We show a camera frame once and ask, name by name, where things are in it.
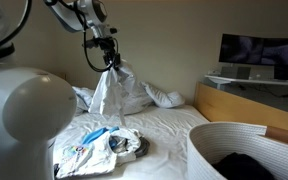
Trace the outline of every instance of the wall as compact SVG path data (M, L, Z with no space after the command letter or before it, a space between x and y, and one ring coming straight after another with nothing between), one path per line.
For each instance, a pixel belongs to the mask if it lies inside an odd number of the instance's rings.
M288 1L108 1L105 5L109 23L120 29L116 38L122 58L133 65L139 80L167 92L177 90L189 104L195 83L208 70L225 65L218 63L222 33L288 37ZM61 68L76 84L95 88L99 74L88 72L81 34L62 32L60 44L61 52L66 52L61 54ZM90 51L98 65L100 53ZM252 74L272 74L271 67L252 68Z

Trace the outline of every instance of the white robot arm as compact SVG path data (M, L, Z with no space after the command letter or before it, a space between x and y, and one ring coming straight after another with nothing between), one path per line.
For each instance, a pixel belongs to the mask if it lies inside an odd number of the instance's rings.
M32 0L27 2L29 11ZM84 39L83 48L86 52L86 48L101 47L107 67L98 69L90 65L92 69L101 72L117 68L119 54L111 37L116 29L104 24L106 12L101 2L44 2L70 32L83 31L86 37L86 29L93 31L93 39ZM27 18L25 13L22 22ZM22 24L6 36L9 23L0 8L0 180L53 180L54 137L72 120L75 93L57 76L12 63L15 48L10 39Z

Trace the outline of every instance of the bed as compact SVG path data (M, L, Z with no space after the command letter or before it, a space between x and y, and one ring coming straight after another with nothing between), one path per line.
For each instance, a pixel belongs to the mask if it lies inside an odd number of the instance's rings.
M149 106L140 113L125 116L125 122L150 142L148 154L116 167L113 173L92 179L186 179L186 135L192 127L207 123L206 118L189 105L172 109ZM79 144L83 136L99 128L118 125L117 117L108 121L89 113L75 117L56 139L54 164L60 161L62 147Z

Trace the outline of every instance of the black device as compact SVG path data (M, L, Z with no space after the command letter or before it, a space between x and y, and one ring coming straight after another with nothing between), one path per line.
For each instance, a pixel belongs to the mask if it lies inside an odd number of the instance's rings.
M274 66L274 79L288 80L288 38L223 34L219 62Z

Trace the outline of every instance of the wooden headboard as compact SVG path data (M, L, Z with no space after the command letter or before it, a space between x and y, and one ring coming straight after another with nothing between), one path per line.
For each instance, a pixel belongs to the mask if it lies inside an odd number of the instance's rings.
M288 130L288 112L202 83L196 86L193 106L209 121L243 122Z

